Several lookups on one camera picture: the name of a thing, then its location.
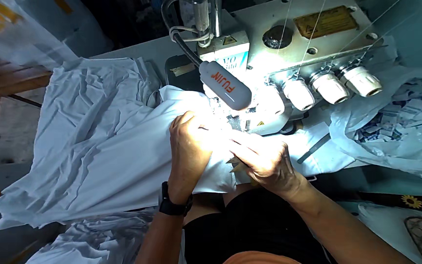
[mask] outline white plastic bag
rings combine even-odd
[[[0,58],[5,61],[53,69],[112,47],[79,0],[0,0]]]
[[[355,141],[356,131],[363,128],[382,108],[390,104],[392,96],[404,83],[414,78],[422,78],[422,69],[396,66],[376,75],[384,87],[382,93],[368,98],[356,95],[340,105],[333,106],[331,139],[341,151],[355,159],[422,177],[422,125],[403,135],[398,141],[365,143]]]

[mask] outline black shorts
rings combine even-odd
[[[259,188],[244,192],[223,213],[184,226],[187,264],[221,264],[243,251],[283,255],[301,264],[328,264],[322,245],[282,198]]]

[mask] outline warning label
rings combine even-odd
[[[351,16],[350,10],[345,6],[336,7],[319,13],[300,16],[294,19],[294,23],[302,36],[310,39],[355,29],[358,27],[356,20]]]
[[[232,44],[232,43],[235,43],[235,42],[237,42],[236,39],[234,39],[231,36],[227,36],[227,37],[224,38],[224,43],[222,45],[225,46],[225,45],[229,45],[229,44]]]

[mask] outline black watch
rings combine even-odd
[[[170,216],[187,216],[190,211],[191,205],[193,204],[193,195],[190,195],[187,200],[187,204],[175,204],[169,199],[169,186],[167,182],[162,183],[162,191],[159,196],[159,212],[170,215]]]

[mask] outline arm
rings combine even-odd
[[[248,175],[299,213],[340,264],[412,264],[294,171],[287,145],[233,131],[231,152],[249,165]]]
[[[174,204],[186,204],[211,157],[213,141],[203,118],[193,112],[178,116],[170,125],[172,170],[168,194]],[[176,264],[179,260],[184,216],[158,212],[149,227],[135,263]]]

